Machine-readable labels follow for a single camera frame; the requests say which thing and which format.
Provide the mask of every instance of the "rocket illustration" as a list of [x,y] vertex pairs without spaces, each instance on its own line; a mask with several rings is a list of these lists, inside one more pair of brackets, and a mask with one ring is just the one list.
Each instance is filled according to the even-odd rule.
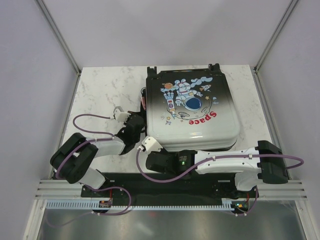
[[173,119],[175,119],[176,109],[175,109],[175,103],[174,103],[174,93],[168,92],[163,94],[163,96],[166,99],[166,103],[168,104],[170,114],[172,115]]
[[211,87],[211,85],[210,84],[208,84],[208,85],[205,85],[205,86],[201,86],[200,88],[199,88],[199,90],[200,91],[208,91],[208,92],[211,92],[210,90],[209,90],[209,88]]

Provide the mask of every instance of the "white marble surface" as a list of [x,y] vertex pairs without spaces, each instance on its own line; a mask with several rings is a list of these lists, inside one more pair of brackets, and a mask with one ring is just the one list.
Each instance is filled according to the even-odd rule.
[[[158,66],[161,70],[178,70],[206,68],[207,66]],[[258,140],[271,137],[258,97],[254,79],[248,65],[222,65],[232,98],[237,110],[241,131],[236,144],[231,150],[240,150],[257,145]],[[129,67],[85,67],[76,91],[66,132],[65,142],[73,133],[79,132],[72,123],[79,114],[97,114],[112,117],[113,109],[122,106],[125,111],[140,110],[140,90],[145,87],[147,77],[146,66]],[[78,118],[77,124],[91,131],[106,131],[116,134],[122,124],[115,120],[104,120],[95,117]],[[83,133],[86,137],[105,137],[101,134]],[[136,150],[126,155],[109,155],[95,158],[92,168],[102,172],[137,173]],[[145,168],[146,155],[140,155],[140,165]]]

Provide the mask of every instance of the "gray wall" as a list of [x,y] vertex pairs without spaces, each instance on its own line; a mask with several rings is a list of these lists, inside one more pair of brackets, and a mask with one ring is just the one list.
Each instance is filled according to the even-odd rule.
[[262,65],[284,150],[305,159],[303,180],[320,226],[320,1],[301,0]]
[[290,0],[44,0],[81,67],[255,65]]
[[33,0],[0,7],[0,238],[22,238],[76,74]]

